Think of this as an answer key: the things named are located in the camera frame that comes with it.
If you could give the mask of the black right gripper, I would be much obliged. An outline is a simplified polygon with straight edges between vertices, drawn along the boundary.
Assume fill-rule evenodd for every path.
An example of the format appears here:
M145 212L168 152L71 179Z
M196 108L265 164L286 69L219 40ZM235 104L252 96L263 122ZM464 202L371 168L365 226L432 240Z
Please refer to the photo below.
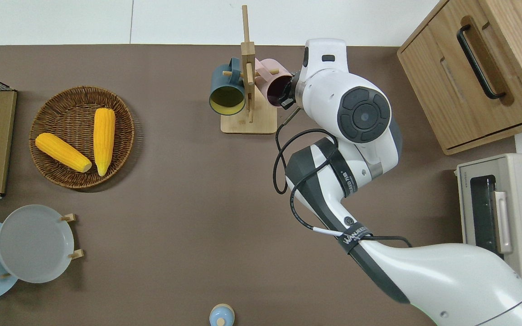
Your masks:
M289 82L290 88L289 88L288 92L284 91L284 93L282 94L281 107L284 110L290 109L292 107L292 105L294 105L294 103L296 103L295 92L296 92L296 87L298 85L299 76L300 76L300 72L296 72L293 74L293 76Z

